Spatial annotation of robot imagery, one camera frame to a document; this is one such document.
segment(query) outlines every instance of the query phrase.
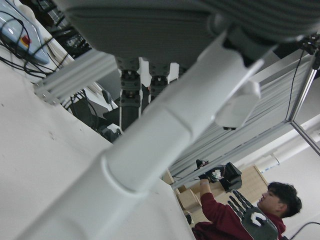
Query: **man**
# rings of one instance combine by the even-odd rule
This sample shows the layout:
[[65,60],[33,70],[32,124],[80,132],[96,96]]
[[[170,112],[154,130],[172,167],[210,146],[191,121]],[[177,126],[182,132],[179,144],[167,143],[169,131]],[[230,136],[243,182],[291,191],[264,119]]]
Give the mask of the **man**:
[[[197,223],[192,228],[195,238],[197,240],[252,240],[233,209],[214,199],[209,180],[203,175],[200,178],[202,211],[211,222]],[[286,229],[282,218],[299,213],[302,203],[297,197],[297,190],[292,185],[272,182],[268,186],[268,191],[262,194],[257,206],[276,226],[280,240]]]

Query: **black glove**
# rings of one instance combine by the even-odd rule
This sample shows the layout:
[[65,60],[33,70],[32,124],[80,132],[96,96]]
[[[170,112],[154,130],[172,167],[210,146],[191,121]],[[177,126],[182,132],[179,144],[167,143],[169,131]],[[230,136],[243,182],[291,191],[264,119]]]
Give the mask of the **black glove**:
[[[196,168],[197,168],[196,170],[198,170],[198,169],[204,167],[205,165],[209,164],[209,161],[203,161],[203,160],[197,159],[195,163],[196,163]],[[208,179],[209,182],[212,182],[214,179],[212,176],[212,173],[213,173],[213,170],[209,170],[206,173],[201,174],[199,176],[199,179]]]

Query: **black hair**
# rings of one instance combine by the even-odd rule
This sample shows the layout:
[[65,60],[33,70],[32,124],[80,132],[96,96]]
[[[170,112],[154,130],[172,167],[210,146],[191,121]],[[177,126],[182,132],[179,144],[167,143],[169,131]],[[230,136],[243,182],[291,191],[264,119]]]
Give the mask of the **black hair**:
[[281,218],[291,217],[300,212],[302,203],[293,185],[272,182],[268,186],[268,191],[271,191],[282,203],[287,205],[287,210],[282,214]]

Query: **gray plastic panel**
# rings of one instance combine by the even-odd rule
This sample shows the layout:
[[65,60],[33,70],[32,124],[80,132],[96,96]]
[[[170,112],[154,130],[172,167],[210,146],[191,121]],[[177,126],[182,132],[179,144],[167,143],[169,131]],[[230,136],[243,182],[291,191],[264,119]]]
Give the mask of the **gray plastic panel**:
[[257,36],[276,42],[294,41],[320,28],[318,0],[192,0],[219,12]]
[[121,58],[190,67],[215,38],[202,12],[74,8],[68,19],[95,49]]

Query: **maroon sweatshirt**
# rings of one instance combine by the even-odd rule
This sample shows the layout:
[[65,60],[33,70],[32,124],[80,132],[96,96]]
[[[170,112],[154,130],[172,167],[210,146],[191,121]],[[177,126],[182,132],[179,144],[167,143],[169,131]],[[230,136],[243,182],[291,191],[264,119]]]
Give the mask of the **maroon sweatshirt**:
[[[239,217],[229,205],[224,205],[214,199],[208,192],[201,197],[202,211],[211,222],[198,222],[192,229],[197,240],[252,240],[253,238],[242,226]],[[265,213],[278,229],[278,238],[286,226],[276,215]]]

